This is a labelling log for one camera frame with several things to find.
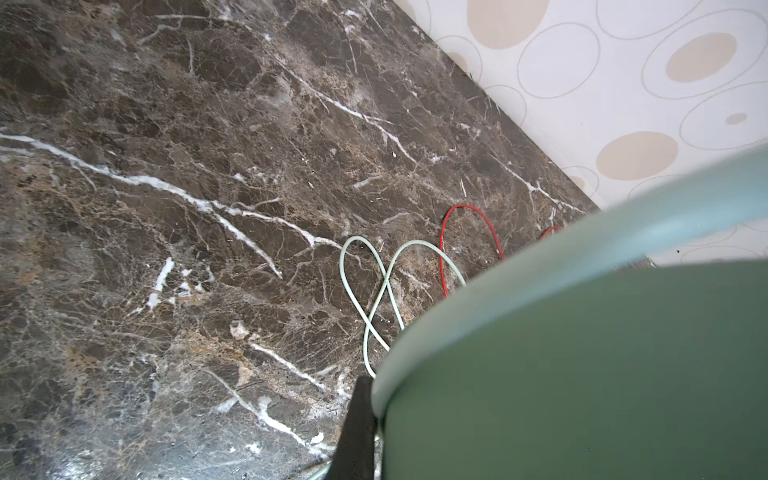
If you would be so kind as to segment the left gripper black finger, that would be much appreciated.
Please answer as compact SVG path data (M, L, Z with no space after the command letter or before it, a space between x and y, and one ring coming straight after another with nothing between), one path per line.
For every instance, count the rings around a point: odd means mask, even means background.
M373 378L357 378L325 480L373 480L377 420L371 404Z

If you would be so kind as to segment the mint green headphones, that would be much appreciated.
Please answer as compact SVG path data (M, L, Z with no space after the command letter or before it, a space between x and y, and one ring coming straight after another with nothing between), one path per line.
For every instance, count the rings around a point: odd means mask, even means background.
M765 478L766 262L634 262L766 215L761 148L585 218L454 292L374 381L383 477Z

